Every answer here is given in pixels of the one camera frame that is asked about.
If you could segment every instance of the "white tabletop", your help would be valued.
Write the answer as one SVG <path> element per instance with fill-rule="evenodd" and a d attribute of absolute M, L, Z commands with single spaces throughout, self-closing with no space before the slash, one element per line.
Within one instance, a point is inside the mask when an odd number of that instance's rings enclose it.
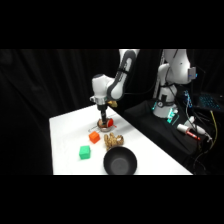
<path fill-rule="evenodd" d="M 124 147 L 130 149 L 138 160 L 136 175 L 191 175 L 184 167 L 167 155 L 112 109 L 107 115 L 117 128 L 111 132 L 123 135 Z M 50 119 L 52 159 L 54 175 L 106 175 L 103 159 L 106 154 L 105 133 L 99 133 L 101 140 L 93 144 L 88 130 L 95 127 L 100 118 L 96 106 Z M 81 160 L 81 146 L 89 145 L 91 158 Z"/>

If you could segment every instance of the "cube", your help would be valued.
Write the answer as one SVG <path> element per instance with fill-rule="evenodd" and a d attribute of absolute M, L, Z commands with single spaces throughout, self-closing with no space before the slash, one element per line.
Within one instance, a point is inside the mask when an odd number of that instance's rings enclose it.
<path fill-rule="evenodd" d="M 89 139 L 93 144 L 96 144 L 100 140 L 100 135 L 94 131 L 89 135 Z"/>
<path fill-rule="evenodd" d="M 81 146 L 79 151 L 79 156 L 81 160 L 90 158 L 90 147 L 89 146 Z"/>

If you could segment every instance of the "red block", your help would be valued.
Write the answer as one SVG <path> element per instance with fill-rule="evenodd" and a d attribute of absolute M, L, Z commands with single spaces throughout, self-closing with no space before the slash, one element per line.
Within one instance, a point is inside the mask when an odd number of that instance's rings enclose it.
<path fill-rule="evenodd" d="M 93 144 L 96 144 L 100 140 L 100 135 L 94 131 L 89 135 L 89 139 Z"/>

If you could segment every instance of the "dark wall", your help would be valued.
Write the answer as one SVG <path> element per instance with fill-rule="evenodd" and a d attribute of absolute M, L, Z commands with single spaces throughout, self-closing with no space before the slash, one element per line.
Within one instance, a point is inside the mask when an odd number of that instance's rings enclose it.
<path fill-rule="evenodd" d="M 140 51 L 127 92 L 152 86 L 160 53 Z M 195 60 L 207 70 L 205 90 L 223 93 L 223 50 L 197 49 Z M 92 77 L 114 77 L 119 62 L 118 49 L 1 49 L 0 173 L 52 174 L 49 118 L 93 105 Z M 126 96 L 117 112 L 152 94 Z"/>

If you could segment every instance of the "green block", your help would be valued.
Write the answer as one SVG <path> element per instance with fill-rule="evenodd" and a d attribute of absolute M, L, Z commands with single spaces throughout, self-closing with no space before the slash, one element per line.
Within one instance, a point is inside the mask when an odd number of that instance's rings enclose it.
<path fill-rule="evenodd" d="M 79 151 L 79 156 L 82 160 L 90 158 L 90 147 L 89 146 L 81 146 Z"/>

